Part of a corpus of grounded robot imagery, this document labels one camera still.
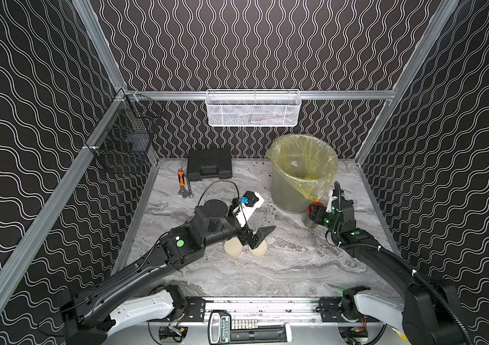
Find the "jar with red lid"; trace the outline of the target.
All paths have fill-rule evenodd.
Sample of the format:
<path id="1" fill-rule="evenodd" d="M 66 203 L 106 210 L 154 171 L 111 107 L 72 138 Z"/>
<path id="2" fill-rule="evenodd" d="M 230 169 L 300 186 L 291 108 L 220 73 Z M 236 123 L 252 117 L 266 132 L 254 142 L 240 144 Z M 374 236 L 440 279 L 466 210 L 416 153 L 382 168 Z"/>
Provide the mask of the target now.
<path id="1" fill-rule="evenodd" d="M 308 229 L 314 229 L 317 227 L 316 217 L 317 217 L 317 208 L 323 206 L 319 202 L 313 202 L 310 204 L 306 210 L 306 214 L 303 218 L 304 226 Z"/>

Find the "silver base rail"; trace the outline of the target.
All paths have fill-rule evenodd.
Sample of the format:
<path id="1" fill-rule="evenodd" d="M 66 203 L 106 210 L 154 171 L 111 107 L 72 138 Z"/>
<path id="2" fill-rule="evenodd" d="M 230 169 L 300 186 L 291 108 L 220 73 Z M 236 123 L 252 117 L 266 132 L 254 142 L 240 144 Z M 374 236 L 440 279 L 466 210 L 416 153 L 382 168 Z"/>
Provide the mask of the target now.
<path id="1" fill-rule="evenodd" d="M 403 304 L 398 298 L 387 298 L 370 291 L 356 294 L 357 310 L 369 322 L 380 321 L 393 327 L 401 327 Z M 259 324 L 292 323 L 317 326 L 326 323 L 351 323 L 343 311 L 341 298 L 236 298 L 236 297 L 187 297 L 184 323 L 206 323 L 215 310 L 226 311 L 235 320 L 255 320 Z M 112 331 L 149 320 L 166 322 L 166 316 L 177 311 L 171 297 L 162 292 L 152 296 L 134 298 L 115 307 L 110 313 L 116 321 Z"/>

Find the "trash bin with yellow bag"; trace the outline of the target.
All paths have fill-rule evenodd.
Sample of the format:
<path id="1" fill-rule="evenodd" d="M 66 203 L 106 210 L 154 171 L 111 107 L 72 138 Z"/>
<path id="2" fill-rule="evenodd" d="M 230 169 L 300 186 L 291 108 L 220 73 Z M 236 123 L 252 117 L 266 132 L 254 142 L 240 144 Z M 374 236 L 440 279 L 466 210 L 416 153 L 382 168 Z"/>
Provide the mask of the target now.
<path id="1" fill-rule="evenodd" d="M 310 135 L 283 135 L 265 156 L 273 168 L 273 203 L 290 214 L 301 214 L 325 197 L 339 166 L 335 149 Z"/>

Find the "cream lid of back jar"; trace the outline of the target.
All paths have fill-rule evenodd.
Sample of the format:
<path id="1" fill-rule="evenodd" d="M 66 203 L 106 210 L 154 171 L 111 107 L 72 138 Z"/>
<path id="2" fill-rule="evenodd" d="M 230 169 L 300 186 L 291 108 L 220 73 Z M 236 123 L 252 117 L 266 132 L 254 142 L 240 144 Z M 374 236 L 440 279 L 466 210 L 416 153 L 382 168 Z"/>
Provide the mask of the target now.
<path id="1" fill-rule="evenodd" d="M 231 258 L 237 258 L 243 252 L 244 246 L 238 239 L 227 240 L 224 243 L 224 251 Z"/>

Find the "black plastic tool case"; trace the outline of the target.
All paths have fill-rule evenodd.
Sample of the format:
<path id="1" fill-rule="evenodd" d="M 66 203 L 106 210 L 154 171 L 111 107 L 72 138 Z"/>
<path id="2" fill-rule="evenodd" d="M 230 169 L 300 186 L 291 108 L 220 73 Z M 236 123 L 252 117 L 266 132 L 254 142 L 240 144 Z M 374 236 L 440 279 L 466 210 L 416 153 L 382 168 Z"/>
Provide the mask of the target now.
<path id="1" fill-rule="evenodd" d="M 187 177 L 190 181 L 230 179 L 232 156 L 229 148 L 193 149 L 188 153 Z"/>

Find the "orange handled wrench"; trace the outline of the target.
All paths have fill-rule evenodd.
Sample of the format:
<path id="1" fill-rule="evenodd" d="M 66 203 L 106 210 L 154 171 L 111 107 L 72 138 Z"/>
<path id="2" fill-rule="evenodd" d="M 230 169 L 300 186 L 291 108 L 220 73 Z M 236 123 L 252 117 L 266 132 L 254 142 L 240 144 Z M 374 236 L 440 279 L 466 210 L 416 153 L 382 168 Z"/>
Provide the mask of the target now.
<path id="1" fill-rule="evenodd" d="M 178 183 L 179 183 L 179 191 L 178 194 L 183 198 L 193 198 L 194 194 L 191 189 L 190 182 L 183 171 L 182 168 L 178 169 Z"/>

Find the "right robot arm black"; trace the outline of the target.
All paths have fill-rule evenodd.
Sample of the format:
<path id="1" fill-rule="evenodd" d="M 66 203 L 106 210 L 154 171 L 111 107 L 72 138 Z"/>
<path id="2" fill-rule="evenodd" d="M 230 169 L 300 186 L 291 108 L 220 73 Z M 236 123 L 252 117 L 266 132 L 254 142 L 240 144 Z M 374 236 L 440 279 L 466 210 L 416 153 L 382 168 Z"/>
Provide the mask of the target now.
<path id="1" fill-rule="evenodd" d="M 419 272 L 357 227 L 352 201 L 340 198 L 327 206 L 312 203 L 307 216 L 326 227 L 326 240 L 365 263 L 399 295 L 392 301 L 368 289 L 350 288 L 351 297 L 342 301 L 344 317 L 372 316 L 402 333 L 411 344 L 472 344 L 461 318 L 457 287 Z"/>

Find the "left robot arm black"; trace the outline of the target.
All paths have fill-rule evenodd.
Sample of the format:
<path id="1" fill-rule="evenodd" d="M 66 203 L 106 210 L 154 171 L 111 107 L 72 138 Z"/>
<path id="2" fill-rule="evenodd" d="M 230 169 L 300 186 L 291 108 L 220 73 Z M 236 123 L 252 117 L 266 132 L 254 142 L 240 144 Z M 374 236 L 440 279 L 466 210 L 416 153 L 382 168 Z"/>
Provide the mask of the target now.
<path id="1" fill-rule="evenodd" d="M 58 296 L 67 344 L 102 344 L 119 331 L 150 320 L 177 321 L 187 301 L 176 285 L 139 297 L 161 278 L 204 257 L 206 248 L 236 238 L 256 249 L 274 231 L 273 226 L 251 230 L 247 219 L 261 206 L 234 199 L 231 206 L 212 199 L 194 209 L 190 221 L 167 231 L 134 263 L 90 288 Z"/>

